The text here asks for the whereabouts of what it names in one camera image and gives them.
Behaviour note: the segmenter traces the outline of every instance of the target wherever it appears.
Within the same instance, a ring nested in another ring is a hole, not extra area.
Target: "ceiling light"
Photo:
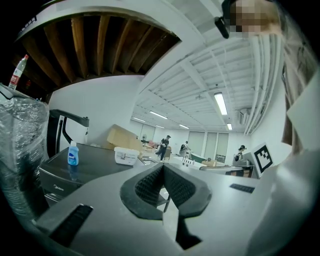
[[[141,120],[141,119],[139,119],[139,118],[136,118],[136,117],[133,117],[134,119],[137,119],[137,120],[139,120],[139,121],[142,121],[142,122],[145,122],[144,120]]]
[[[155,112],[150,111],[150,113],[151,113],[151,114],[154,114],[154,115],[156,115],[156,116],[158,116],[158,117],[161,117],[161,118],[164,118],[164,119],[168,119],[167,117],[165,117],[165,116],[163,116],[163,115],[160,115],[160,114],[157,114],[157,113],[155,113]]]
[[[214,97],[215,97],[216,103],[218,103],[221,114],[224,116],[227,115],[228,113],[227,113],[226,104],[225,104],[225,100],[224,100],[224,96],[222,95],[222,92],[215,93]]]
[[[186,127],[186,126],[184,126],[184,125],[182,125],[182,124],[179,124],[181,127],[183,127],[183,128],[186,128],[186,129],[189,129],[189,127]]]

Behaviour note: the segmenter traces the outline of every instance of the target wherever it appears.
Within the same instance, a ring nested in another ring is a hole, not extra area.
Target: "object wrapped in plastic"
[[[0,101],[0,187],[13,212],[34,219],[47,208],[39,179],[46,159],[49,107],[32,98]]]

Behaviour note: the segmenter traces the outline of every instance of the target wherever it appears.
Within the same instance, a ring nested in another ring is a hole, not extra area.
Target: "bottle label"
[[[75,165],[77,163],[76,157],[72,153],[69,153],[69,155],[68,155],[68,162],[71,165]]]
[[[13,72],[12,77],[11,77],[10,84],[13,84],[16,86],[18,84],[18,81],[19,81],[21,75],[22,75],[22,71],[16,68]]]

